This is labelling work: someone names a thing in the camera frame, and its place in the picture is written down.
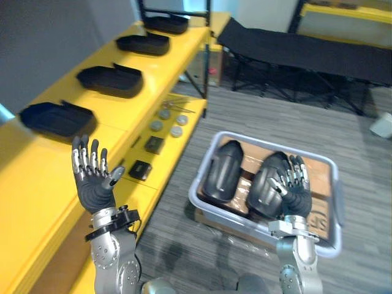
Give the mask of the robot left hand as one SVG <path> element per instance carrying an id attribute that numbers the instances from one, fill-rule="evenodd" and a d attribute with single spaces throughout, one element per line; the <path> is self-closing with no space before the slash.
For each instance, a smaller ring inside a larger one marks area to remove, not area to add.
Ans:
<path id="1" fill-rule="evenodd" d="M 113 189 L 125 172 L 123 166 L 108 169 L 108 150 L 98 151 L 99 141 L 89 143 L 89 137 L 75 137 L 72 141 L 72 170 L 79 201 L 91 214 L 116 206 Z"/>

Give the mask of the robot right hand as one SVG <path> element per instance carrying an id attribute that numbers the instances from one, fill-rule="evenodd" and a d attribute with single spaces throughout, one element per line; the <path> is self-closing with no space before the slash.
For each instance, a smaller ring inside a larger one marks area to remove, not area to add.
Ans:
<path id="1" fill-rule="evenodd" d="M 282 215 L 307 218 L 312 208 L 310 180 L 307 167 L 300 156 L 284 154 L 281 166 L 276 170 L 278 180 L 267 182 L 281 196 Z"/>

